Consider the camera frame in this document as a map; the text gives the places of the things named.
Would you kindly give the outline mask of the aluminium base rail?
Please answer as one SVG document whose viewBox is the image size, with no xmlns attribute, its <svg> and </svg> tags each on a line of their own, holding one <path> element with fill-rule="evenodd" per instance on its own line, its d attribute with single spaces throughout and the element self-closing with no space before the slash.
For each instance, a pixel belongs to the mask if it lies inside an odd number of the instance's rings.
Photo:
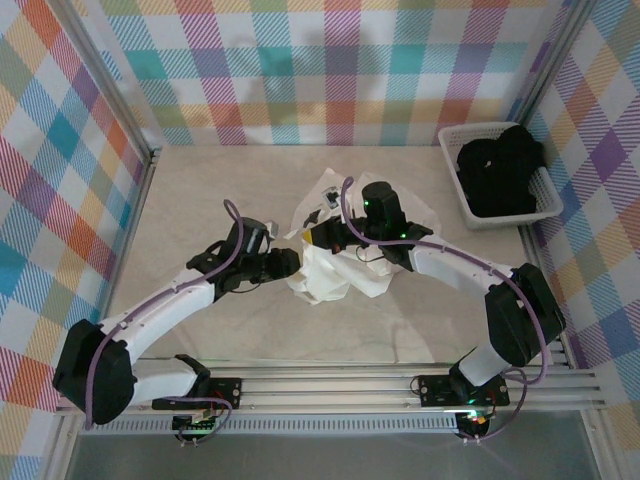
<svg viewBox="0 0 640 480">
<path fill-rule="evenodd" d="M 448 372 L 444 364 L 332 364 L 260 365 L 213 362 L 213 378 L 235 378 L 241 413 L 398 413 L 403 410 L 498 412 L 513 410 L 522 394 L 532 411 L 602 409 L 604 394 L 596 375 L 565 364 L 549 368 L 545 380 L 524 387 L 507 379 L 476 400 L 438 400 L 433 384 Z"/>
</svg>

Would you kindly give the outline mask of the circuit board with green light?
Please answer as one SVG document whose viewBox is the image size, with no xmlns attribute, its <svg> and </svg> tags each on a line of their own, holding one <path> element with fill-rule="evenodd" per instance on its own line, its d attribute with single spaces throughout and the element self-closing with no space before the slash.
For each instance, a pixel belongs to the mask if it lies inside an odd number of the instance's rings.
<svg viewBox="0 0 640 480">
<path fill-rule="evenodd" d="M 189 435 L 205 435 L 211 433 L 217 425 L 217 417 L 194 420 L 190 415 L 176 415 L 172 418 L 171 429 L 174 432 L 183 431 Z"/>
</svg>

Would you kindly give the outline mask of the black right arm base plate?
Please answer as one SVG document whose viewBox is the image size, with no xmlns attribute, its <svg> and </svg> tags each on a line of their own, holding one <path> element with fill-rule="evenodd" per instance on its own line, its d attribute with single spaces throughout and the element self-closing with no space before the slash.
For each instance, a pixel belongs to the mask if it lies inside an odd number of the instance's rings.
<svg viewBox="0 0 640 480">
<path fill-rule="evenodd" d="M 510 397 L 505 380 L 494 376 L 482 386 L 450 375 L 418 376 L 422 407 L 508 406 Z"/>
</svg>

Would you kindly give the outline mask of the white t-shirt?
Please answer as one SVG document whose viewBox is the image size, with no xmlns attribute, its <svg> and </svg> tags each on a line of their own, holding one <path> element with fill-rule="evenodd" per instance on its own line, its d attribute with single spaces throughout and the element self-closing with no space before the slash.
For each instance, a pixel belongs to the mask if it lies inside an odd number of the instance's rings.
<svg viewBox="0 0 640 480">
<path fill-rule="evenodd" d="M 296 296 L 311 305 L 340 300 L 351 286 L 369 298 L 377 297 L 387 291 L 393 276 L 403 270 L 382 258 L 381 250 L 375 246 L 364 250 L 350 246 L 345 252 L 333 255 L 329 250 L 311 246 L 302 239 L 302 232 L 316 225 L 314 220 L 320 223 L 340 216 L 339 197 L 344 178 L 331 168 L 326 168 L 296 208 L 291 232 L 283 237 L 289 241 L 291 248 L 301 254 L 300 270 L 286 282 Z M 399 196 L 407 220 L 424 225 L 438 235 L 441 233 L 436 212 L 423 200 L 402 185 L 366 171 L 347 192 L 347 205 L 355 209 L 351 214 L 354 220 L 364 216 L 362 189 L 376 181 L 386 181 L 392 186 Z M 330 200 L 330 194 L 337 194 L 338 198 Z"/>
</svg>

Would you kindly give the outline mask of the aluminium frame post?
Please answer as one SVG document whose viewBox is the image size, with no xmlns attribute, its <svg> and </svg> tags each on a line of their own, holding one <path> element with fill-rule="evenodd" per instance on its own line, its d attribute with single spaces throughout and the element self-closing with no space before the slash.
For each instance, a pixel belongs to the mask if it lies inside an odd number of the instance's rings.
<svg viewBox="0 0 640 480">
<path fill-rule="evenodd" d="M 148 144 L 141 128 L 134 118 L 125 97 L 118 88 L 114 77 L 109 72 L 103 57 L 95 46 L 90 34 L 85 28 L 81 17 L 74 8 L 71 0 L 45 0 L 62 29 L 70 38 L 78 51 L 107 104 L 120 123 L 124 133 L 131 141 L 133 149 L 140 156 L 143 164 L 148 166 L 154 162 L 154 149 Z"/>
<path fill-rule="evenodd" d="M 536 26 L 533 46 L 511 103 L 508 121 L 529 125 L 599 0 L 550 0 Z"/>
</svg>

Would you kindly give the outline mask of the white plastic mesh basket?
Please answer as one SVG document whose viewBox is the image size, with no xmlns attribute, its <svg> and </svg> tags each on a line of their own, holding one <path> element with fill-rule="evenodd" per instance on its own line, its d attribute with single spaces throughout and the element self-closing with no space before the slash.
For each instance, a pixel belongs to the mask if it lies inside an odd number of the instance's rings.
<svg viewBox="0 0 640 480">
<path fill-rule="evenodd" d="M 502 227 L 531 225 L 535 222 L 559 216 L 563 211 L 562 200 L 546 167 L 539 168 L 529 181 L 529 192 L 536 199 L 536 211 L 530 214 L 478 217 L 470 209 L 458 177 L 458 155 L 462 147 L 476 139 L 497 139 L 515 122 L 481 122 L 454 125 L 438 132 L 439 145 L 449 168 L 459 208 L 466 227 L 470 230 L 487 230 Z"/>
</svg>

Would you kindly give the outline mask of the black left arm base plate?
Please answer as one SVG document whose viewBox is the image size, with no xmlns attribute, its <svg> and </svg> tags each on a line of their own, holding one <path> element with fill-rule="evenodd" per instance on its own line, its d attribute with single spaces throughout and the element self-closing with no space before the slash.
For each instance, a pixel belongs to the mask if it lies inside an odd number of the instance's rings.
<svg viewBox="0 0 640 480">
<path fill-rule="evenodd" d="M 238 409 L 241 403 L 243 380 L 237 377 L 210 378 L 208 393 L 215 398 L 229 402 L 233 409 Z"/>
</svg>

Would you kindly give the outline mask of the circuit board with red light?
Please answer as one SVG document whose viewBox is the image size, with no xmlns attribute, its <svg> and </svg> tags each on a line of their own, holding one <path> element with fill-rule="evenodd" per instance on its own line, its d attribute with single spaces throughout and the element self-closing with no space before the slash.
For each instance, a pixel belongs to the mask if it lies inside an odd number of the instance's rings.
<svg viewBox="0 0 640 480">
<path fill-rule="evenodd" d="M 477 411 L 460 412 L 456 414 L 456 425 L 460 435 L 484 436 L 488 433 L 492 413 Z"/>
</svg>

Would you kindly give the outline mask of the black garment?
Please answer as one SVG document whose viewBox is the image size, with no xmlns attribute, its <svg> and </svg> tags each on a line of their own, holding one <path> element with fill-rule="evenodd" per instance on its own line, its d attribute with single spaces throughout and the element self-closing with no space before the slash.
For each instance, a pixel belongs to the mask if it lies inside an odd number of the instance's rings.
<svg viewBox="0 0 640 480">
<path fill-rule="evenodd" d="M 523 126 L 512 126 L 496 139 L 465 144 L 457 164 L 457 176 L 474 215 L 489 218 L 536 211 L 529 183 L 545 165 L 544 147 Z"/>
</svg>

